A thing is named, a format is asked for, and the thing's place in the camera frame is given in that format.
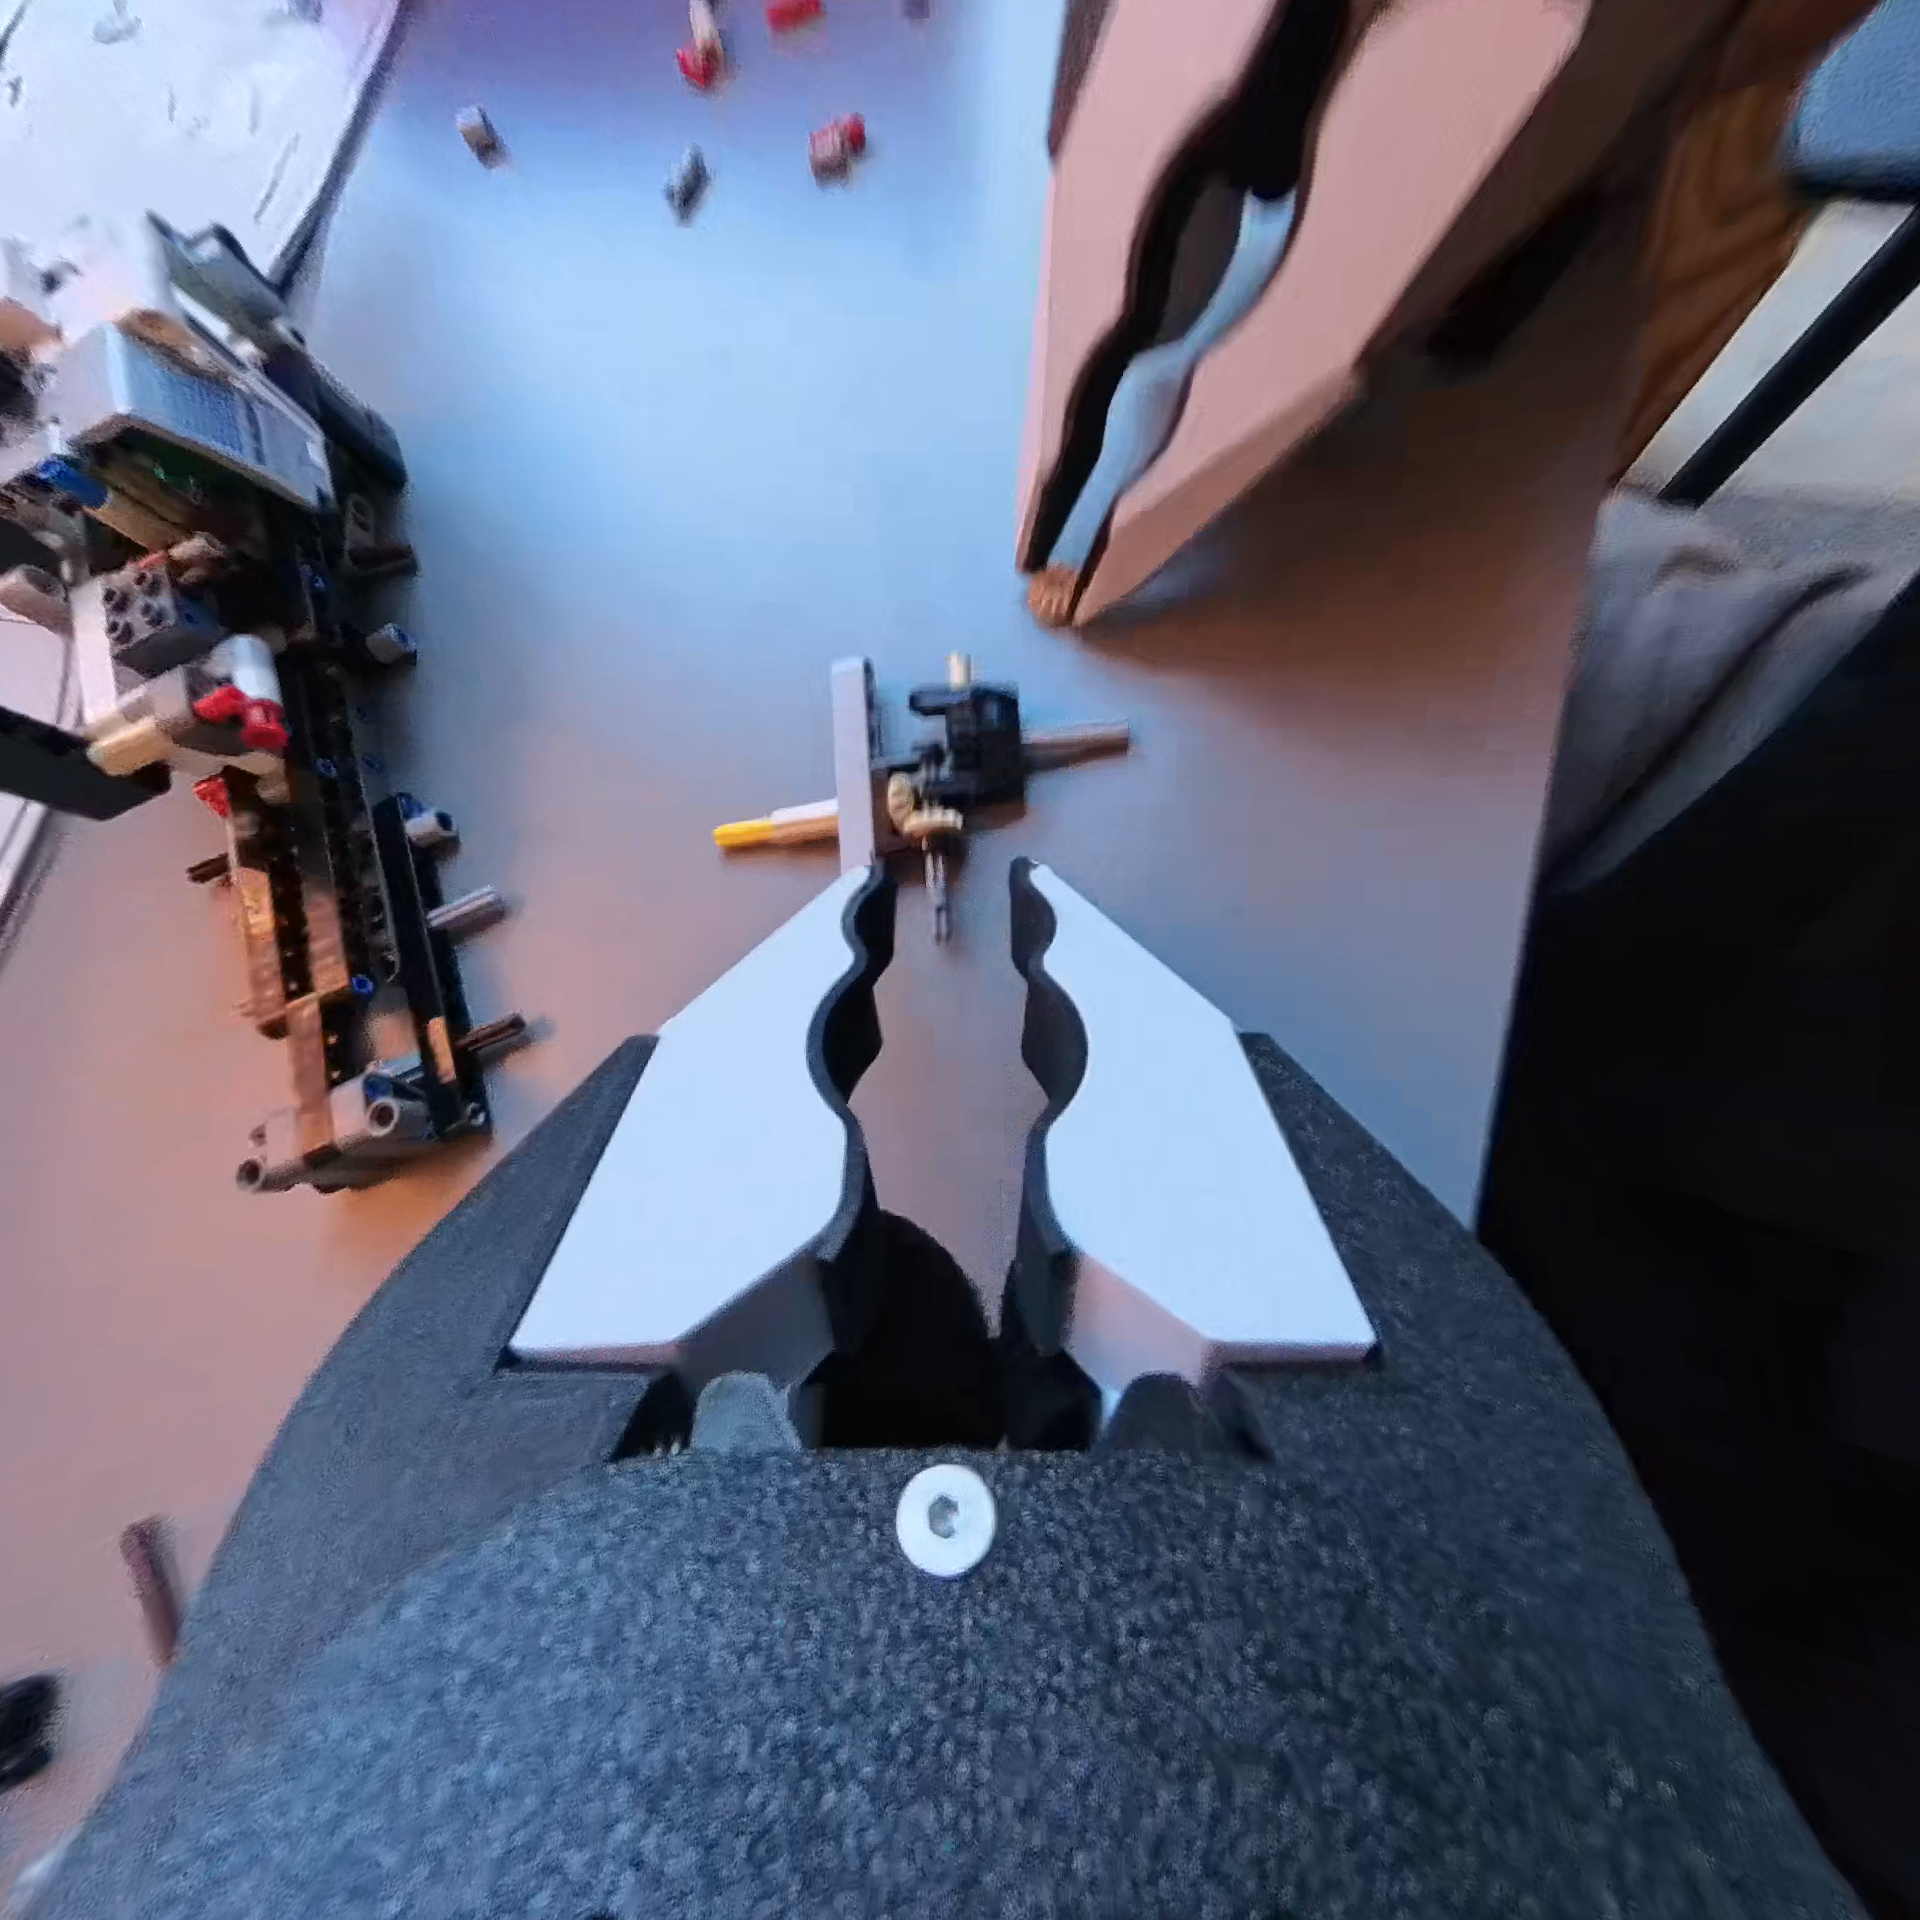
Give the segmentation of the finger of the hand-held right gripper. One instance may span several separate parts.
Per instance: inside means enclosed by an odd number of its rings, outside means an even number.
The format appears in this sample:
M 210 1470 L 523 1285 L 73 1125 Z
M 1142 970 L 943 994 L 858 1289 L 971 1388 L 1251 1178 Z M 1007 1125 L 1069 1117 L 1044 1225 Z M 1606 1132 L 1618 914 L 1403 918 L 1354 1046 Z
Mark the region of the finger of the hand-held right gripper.
M 1347 8 L 1073 4 L 1015 562 L 1085 579 L 1202 358 L 1279 273 Z
M 1201 364 L 1170 445 L 1110 521 L 1085 626 L 1289 465 L 1427 330 L 1593 180 L 1735 4 L 1343 4 L 1277 276 Z

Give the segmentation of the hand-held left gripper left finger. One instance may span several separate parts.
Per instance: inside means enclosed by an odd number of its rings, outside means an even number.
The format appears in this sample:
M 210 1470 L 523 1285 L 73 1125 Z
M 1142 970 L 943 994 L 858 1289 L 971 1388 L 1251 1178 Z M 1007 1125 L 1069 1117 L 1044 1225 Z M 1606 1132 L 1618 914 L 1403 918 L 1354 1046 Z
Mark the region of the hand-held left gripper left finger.
M 798 1388 L 877 1309 L 870 1154 L 895 883 L 835 878 L 657 1034 L 513 1333 L 532 1370 Z

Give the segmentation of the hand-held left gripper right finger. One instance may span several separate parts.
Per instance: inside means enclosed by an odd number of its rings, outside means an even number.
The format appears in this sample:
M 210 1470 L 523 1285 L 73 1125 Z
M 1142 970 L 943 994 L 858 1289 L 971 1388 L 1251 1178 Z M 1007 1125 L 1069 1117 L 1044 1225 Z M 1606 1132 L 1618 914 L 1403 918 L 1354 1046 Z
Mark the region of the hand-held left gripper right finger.
M 1033 1365 L 1105 1426 L 1169 1379 L 1332 1370 L 1377 1321 L 1241 1032 L 1050 864 L 1010 869 L 1023 1146 L 1007 1306 Z

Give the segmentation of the grey cloth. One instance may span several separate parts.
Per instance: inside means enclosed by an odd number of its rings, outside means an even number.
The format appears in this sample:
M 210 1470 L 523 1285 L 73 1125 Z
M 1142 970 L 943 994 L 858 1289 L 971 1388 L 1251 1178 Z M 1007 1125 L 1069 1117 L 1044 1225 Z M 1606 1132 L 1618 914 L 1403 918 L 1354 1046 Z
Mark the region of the grey cloth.
M 1599 510 L 1551 749 L 1539 892 L 1621 869 L 1915 582 L 1915 506 L 1621 490 Z

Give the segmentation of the lego instruction booklet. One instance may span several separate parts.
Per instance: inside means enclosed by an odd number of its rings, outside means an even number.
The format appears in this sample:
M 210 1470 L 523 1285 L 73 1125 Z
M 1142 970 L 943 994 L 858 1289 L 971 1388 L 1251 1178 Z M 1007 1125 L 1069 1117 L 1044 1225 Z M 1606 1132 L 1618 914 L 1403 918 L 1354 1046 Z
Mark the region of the lego instruction booklet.
M 398 2 L 4 2 L 2 230 L 81 265 L 146 213 L 297 268 L 353 165 Z

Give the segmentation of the black lego piece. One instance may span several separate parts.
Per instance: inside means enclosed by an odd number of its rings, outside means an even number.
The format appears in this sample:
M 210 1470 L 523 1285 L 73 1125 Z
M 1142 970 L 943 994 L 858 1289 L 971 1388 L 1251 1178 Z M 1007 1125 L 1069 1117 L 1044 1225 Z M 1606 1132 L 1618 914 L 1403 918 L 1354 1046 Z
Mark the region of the black lego piece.
M 60 1670 L 26 1673 L 2 1685 L 2 1792 L 26 1786 L 52 1764 L 62 1692 Z

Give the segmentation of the large black grey lego build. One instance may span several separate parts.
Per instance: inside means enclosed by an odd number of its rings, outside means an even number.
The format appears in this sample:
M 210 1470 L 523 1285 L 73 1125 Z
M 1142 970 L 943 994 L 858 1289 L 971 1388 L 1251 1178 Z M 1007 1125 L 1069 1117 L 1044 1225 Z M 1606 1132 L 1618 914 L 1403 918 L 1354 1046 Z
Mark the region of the large black grey lego build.
M 447 896 L 443 806 L 395 787 L 380 684 L 415 666 L 386 612 L 415 574 L 394 429 L 324 371 L 221 226 L 149 214 L 87 284 L 4 238 L 4 626 L 55 648 L 47 714 L 4 702 L 4 800 L 31 842 L 189 790 L 221 829 L 239 1018 L 291 1093 L 242 1193 L 380 1185 L 491 1133 L 457 942 L 506 914 Z

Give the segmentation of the person's dark clothing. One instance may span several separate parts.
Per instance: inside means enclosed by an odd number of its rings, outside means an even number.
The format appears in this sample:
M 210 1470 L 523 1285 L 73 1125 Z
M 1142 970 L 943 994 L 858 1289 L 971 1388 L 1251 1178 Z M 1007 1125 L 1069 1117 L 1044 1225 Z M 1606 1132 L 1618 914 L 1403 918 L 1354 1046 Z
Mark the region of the person's dark clothing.
M 1875 1915 L 1918 1883 L 1915 579 L 1542 859 L 1478 1233 Z

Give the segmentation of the brown lego axle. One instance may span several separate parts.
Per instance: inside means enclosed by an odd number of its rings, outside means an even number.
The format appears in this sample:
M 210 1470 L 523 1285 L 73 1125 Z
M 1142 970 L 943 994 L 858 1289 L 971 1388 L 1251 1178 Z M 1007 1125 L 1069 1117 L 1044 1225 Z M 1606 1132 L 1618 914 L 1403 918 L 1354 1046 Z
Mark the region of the brown lego axle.
M 185 1589 L 175 1556 L 175 1529 L 165 1516 L 126 1525 L 116 1538 L 131 1592 L 157 1668 L 175 1664 L 185 1627 Z

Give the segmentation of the small grey black lego assembly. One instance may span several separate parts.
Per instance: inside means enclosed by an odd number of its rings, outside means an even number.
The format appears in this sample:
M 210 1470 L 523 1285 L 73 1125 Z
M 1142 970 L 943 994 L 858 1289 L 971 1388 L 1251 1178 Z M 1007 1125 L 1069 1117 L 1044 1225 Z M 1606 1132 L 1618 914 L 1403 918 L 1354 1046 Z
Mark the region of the small grey black lego assembly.
M 946 944 L 954 870 L 969 833 L 1017 813 L 1033 777 L 1119 756 L 1133 733 L 1123 723 L 1033 730 L 1017 689 L 979 678 L 967 657 L 948 657 L 943 682 L 913 689 L 906 706 L 925 732 L 890 752 L 874 661 L 835 661 L 833 795 L 719 822 L 711 838 L 727 854 L 835 842 L 846 873 L 913 854 L 922 864 L 930 936 Z

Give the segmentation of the wooden post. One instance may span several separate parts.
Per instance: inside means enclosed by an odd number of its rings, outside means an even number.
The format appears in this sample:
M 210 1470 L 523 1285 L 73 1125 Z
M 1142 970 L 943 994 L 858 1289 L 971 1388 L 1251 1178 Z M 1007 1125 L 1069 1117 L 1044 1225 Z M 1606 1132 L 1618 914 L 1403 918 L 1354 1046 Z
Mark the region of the wooden post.
M 1641 238 L 1646 314 L 1612 484 L 1791 262 L 1810 210 L 1786 180 L 1786 128 L 1810 70 L 1867 12 L 1867 2 L 1735 4 L 1691 62 Z

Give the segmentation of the scattered small lego pieces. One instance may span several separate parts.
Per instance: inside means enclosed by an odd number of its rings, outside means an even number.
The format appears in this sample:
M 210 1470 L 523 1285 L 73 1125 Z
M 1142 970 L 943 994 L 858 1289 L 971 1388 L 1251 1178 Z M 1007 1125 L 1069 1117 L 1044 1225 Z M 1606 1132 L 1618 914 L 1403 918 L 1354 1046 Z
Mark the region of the scattered small lego pieces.
M 691 90 L 714 94 L 734 73 L 727 28 L 730 4 L 685 2 L 683 10 L 687 16 L 687 37 L 677 46 L 677 69 Z M 767 35 L 774 40 L 815 33 L 825 18 L 825 4 L 820 2 L 767 2 L 758 4 L 758 12 L 763 14 Z M 509 146 L 482 105 L 474 102 L 462 107 L 453 125 L 478 162 L 489 169 L 507 162 Z M 806 168 L 815 184 L 839 184 L 858 169 L 868 146 L 870 132 L 866 118 L 859 113 L 841 113 L 806 132 Z M 714 169 L 707 156 L 697 146 L 685 146 L 683 156 L 677 158 L 662 178 L 662 204 L 671 210 L 677 225 L 691 219 L 711 178 Z

